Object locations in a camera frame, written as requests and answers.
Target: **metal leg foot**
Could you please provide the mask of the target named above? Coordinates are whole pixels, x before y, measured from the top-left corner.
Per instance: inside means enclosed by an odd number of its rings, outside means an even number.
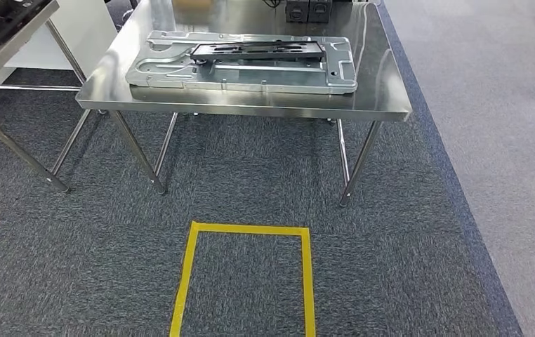
[[[110,111],[110,116],[117,123],[119,131],[123,135],[123,138],[127,142],[127,145],[131,149],[132,153],[136,156],[141,168],[144,170],[147,177],[152,181],[152,184],[154,185],[156,191],[158,191],[158,193],[160,194],[164,194],[166,192],[166,188],[164,188],[164,186],[160,182],[160,179],[158,179],[158,176],[156,175],[154,169],[147,160],[147,157],[141,150],[141,147],[139,146],[136,137],[131,132],[131,129],[127,125],[127,122],[125,121],[125,118],[123,118],[121,112],[112,110]]]
[[[359,158],[357,159],[357,163],[355,164],[355,167],[352,170],[352,175],[350,176],[350,179],[346,184],[346,187],[344,188],[344,192],[342,193],[342,197],[340,199],[340,206],[342,207],[346,207],[348,205],[348,201],[350,200],[350,197],[352,196],[352,193],[355,190],[355,186],[360,177],[360,174],[362,173],[366,157],[369,155],[369,152],[373,148],[373,144],[375,143],[377,133],[379,132],[379,128],[381,127],[382,123],[382,121],[374,121],[373,124],[371,124],[369,134],[366,135],[366,140],[364,141],[362,149],[359,153]]]
[[[27,153],[21,146],[19,146],[11,137],[6,135],[0,128],[0,141],[5,143],[16,155],[27,162],[34,170],[44,176],[46,181],[52,183],[61,192],[69,192],[69,188],[55,177],[51,172],[42,166],[34,157]]]

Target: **black object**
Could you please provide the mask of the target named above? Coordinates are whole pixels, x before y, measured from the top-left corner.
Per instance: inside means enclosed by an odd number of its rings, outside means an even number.
[[[324,56],[325,51],[316,41],[200,44],[191,52],[191,59],[197,62],[209,60],[320,59]]]
[[[0,45],[20,31],[52,0],[0,0]]]
[[[309,22],[329,22],[331,0],[310,0]]]
[[[309,0],[286,0],[286,21],[307,22],[309,19]]]

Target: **yellow tape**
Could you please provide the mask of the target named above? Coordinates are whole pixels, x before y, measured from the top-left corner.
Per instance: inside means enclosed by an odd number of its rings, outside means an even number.
[[[185,258],[183,259],[183,273],[180,276],[180,285],[176,294],[170,337],[180,336],[180,326],[183,323],[183,314],[185,313],[185,301],[187,300],[187,290],[189,290],[189,280],[191,279],[191,269],[193,269],[193,255],[195,255],[198,233],[198,224],[192,222],[189,239],[187,240],[187,248],[185,248]]]
[[[224,225],[219,223],[196,223],[191,222],[191,230],[185,248],[183,259],[183,273],[180,277],[180,284],[176,295],[176,301],[171,322],[170,337],[180,335],[180,328],[183,323],[185,313],[185,302],[191,269],[193,268],[193,256],[195,255],[195,245],[199,232],[219,232],[235,234],[267,234],[267,235],[293,235],[300,237],[300,252],[303,261],[303,297],[305,307],[305,334],[315,336],[315,302],[313,300],[313,271],[311,266],[311,241],[308,228],[301,227],[277,227],[277,226],[254,226],[254,225]]]

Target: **black box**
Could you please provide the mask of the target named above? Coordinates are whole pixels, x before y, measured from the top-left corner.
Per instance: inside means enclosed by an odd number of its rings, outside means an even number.
[[[329,22],[331,0],[310,0],[309,22]]]
[[[286,0],[286,21],[307,22],[309,18],[309,0]]]

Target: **table leg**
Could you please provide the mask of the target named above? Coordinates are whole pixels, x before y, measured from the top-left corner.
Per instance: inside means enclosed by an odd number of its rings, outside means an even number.
[[[346,187],[344,188],[344,193],[342,194],[342,198],[340,199],[340,206],[342,207],[346,207],[348,205],[348,200],[350,199],[352,192],[354,192],[355,190],[355,186],[360,177],[360,174],[362,173],[366,157],[367,155],[369,155],[369,152],[373,148],[373,144],[375,143],[377,133],[379,132],[379,128],[381,127],[382,123],[382,121],[374,121],[373,124],[371,124],[369,134],[366,135],[366,140],[364,141],[362,149],[359,153],[357,163],[352,169],[352,174],[350,175],[350,179],[346,184]]]
[[[5,143],[12,151],[14,151],[21,159],[26,161],[34,170],[43,175],[46,180],[52,183],[61,192],[68,192],[69,188],[55,177],[51,172],[42,166],[34,157],[29,155],[24,149],[21,148],[11,137],[6,135],[0,128],[0,141]]]
[[[71,68],[73,68],[73,72],[75,73],[75,76],[77,76],[77,79],[79,79],[79,82],[81,85],[84,85],[86,83],[86,75],[84,74],[84,71],[82,70],[81,66],[75,59],[75,56],[71,52],[71,49],[69,49],[69,46],[65,42],[65,40],[61,37],[61,34],[59,33],[57,27],[53,23],[53,21],[48,20],[46,21],[46,27],[48,28],[49,32],[55,39],[57,45],[59,45],[59,48],[61,48],[61,51],[63,55],[65,55],[65,58],[67,58],[67,61],[69,61],[69,64],[71,65]],[[105,114],[106,112],[103,112],[101,110],[96,110],[100,114]]]
[[[160,182],[160,179],[158,179],[158,176],[154,172],[152,165],[150,165],[149,161],[147,160],[147,157],[141,150],[141,147],[139,146],[136,137],[131,132],[131,129],[127,125],[127,122],[125,121],[125,118],[123,118],[121,112],[111,110],[110,116],[117,123],[117,126],[119,127],[123,138],[125,138],[127,145],[129,145],[129,147],[131,148],[132,153],[136,156],[145,174],[147,174],[147,177],[152,181],[152,184],[154,185],[156,191],[158,191],[158,193],[160,194],[164,194],[166,192],[166,189]]]
[[[79,132],[81,131],[81,128],[84,127],[84,124],[86,123],[86,120],[88,119],[88,116],[90,115],[90,112],[91,112],[90,109],[87,109],[84,111],[84,113],[81,115],[81,118],[77,122],[77,125],[73,129],[73,132],[71,132],[69,139],[67,139],[67,142],[65,143],[65,146],[61,150],[61,153],[59,154],[59,157],[57,158],[57,161],[55,162],[55,166],[53,166],[53,170],[51,171],[55,176],[59,174],[61,165],[65,162],[65,158],[67,158],[69,151],[73,147],[73,144],[75,143],[75,140],[77,139],[77,136],[79,135]]]

